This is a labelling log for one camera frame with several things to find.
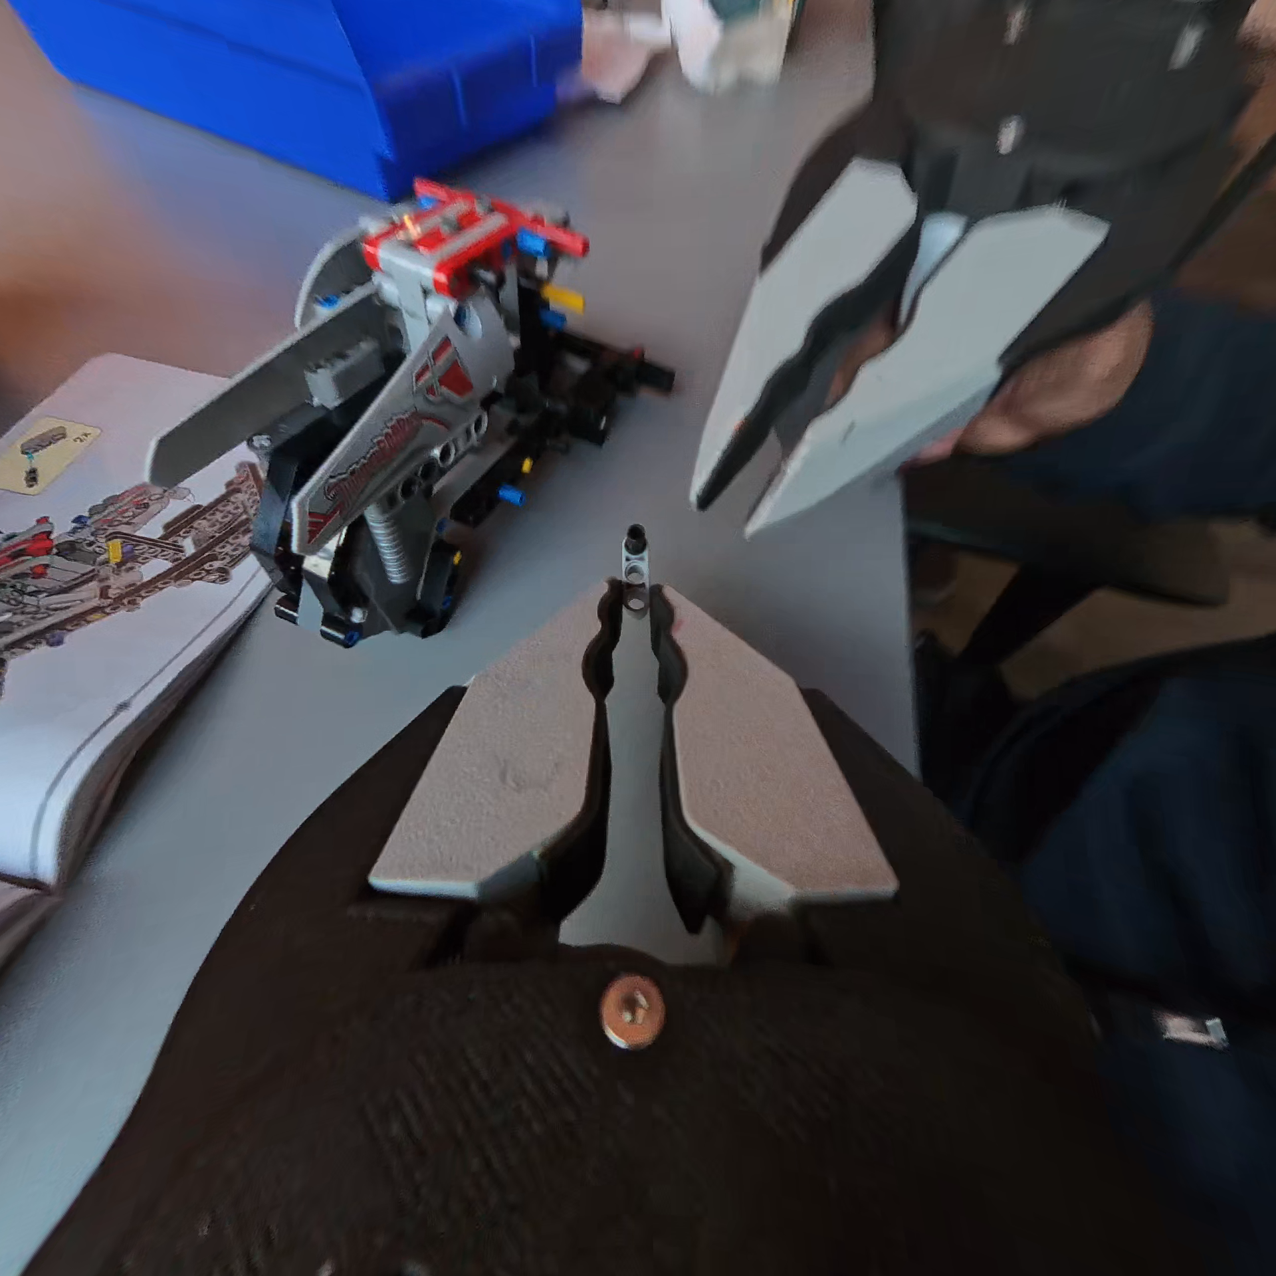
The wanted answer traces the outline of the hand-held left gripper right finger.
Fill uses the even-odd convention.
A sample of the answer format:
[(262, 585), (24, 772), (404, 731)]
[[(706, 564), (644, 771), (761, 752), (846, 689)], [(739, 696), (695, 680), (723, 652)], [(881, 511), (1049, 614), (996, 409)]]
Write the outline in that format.
[(650, 590), (648, 623), (663, 877), (683, 930), (893, 900), (899, 879), (796, 681), (668, 587)]

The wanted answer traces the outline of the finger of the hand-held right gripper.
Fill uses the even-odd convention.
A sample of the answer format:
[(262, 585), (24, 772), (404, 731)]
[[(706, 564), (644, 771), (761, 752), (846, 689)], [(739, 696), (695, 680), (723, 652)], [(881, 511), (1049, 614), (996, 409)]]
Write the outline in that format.
[(973, 224), (919, 289), (910, 324), (811, 421), (749, 516), (745, 537), (893, 474), (970, 423), (996, 391), (1010, 345), (1107, 231), (1102, 219), (1060, 206)]
[(695, 455), (695, 511), (767, 440), (793, 453), (841, 359), (900, 295), (916, 248), (917, 198), (900, 169), (850, 163), (749, 292)]

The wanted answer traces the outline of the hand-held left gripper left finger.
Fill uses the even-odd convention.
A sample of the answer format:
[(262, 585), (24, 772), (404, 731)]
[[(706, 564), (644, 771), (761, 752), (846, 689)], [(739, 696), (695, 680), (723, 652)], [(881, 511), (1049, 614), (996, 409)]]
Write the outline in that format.
[(463, 690), (369, 872), (393, 901), (559, 927), (598, 885), (622, 587), (606, 579)]

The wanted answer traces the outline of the grey red lego truck model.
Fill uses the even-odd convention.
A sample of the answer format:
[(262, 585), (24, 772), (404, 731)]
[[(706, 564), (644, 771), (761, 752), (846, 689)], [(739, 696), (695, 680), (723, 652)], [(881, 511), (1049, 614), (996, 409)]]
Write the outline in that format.
[(414, 180), (316, 254), (293, 335), (155, 438), (147, 479), (246, 447), (279, 619), (343, 649), (439, 634), (463, 553), (448, 531), (521, 506), (542, 453), (603, 446), (619, 399), (674, 389), (641, 347), (569, 329), (584, 303), (553, 279), (588, 251), (565, 213)]

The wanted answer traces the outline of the lego instruction booklet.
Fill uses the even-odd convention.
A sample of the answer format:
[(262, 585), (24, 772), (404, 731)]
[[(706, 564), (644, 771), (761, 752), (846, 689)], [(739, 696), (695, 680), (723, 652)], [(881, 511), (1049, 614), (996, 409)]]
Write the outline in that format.
[(98, 356), (1, 455), (1, 965), (57, 907), (139, 748), (261, 604), (246, 449), (173, 488), (150, 443), (221, 377)]

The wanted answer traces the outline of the person's right hand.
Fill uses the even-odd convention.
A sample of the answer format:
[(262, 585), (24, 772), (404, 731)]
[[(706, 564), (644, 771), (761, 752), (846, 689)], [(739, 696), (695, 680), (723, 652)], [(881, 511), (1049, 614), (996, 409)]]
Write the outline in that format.
[(1027, 362), (970, 423), (932, 441), (903, 467), (958, 455), (1005, 458), (1093, 424), (1133, 388), (1153, 335), (1154, 304), (1143, 300), (1107, 327)]

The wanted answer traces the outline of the person's dark blue trousers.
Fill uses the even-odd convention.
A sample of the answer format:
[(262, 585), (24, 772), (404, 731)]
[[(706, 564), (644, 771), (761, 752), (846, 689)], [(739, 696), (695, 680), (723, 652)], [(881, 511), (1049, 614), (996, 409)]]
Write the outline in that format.
[[(1119, 405), (990, 464), (1148, 522), (1273, 516), (1273, 313), (1151, 301)], [(1037, 698), (958, 812), (1086, 996), (1115, 1123), (1204, 1274), (1273, 1274), (1273, 634)]]

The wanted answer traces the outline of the blue plastic bin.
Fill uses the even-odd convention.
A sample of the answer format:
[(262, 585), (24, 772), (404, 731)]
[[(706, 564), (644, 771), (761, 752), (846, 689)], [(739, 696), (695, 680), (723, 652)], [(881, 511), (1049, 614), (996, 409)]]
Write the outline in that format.
[(548, 121), (580, 2), (15, 2), (70, 83), (395, 203)]

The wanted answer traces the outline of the dark chair frame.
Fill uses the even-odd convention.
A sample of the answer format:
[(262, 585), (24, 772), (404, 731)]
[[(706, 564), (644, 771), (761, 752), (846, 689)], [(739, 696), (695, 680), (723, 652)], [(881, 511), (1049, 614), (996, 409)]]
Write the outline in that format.
[(902, 487), (920, 620), (944, 616), (961, 570), (982, 563), (982, 593), (957, 602), (964, 645), (951, 651), (928, 632), (916, 640), (919, 708), (952, 678), (998, 670), (1092, 594), (1191, 610), (1229, 601), (1230, 576), (1206, 522), (1148, 522), (1124, 505), (1063, 502), (972, 458), (911, 470)]

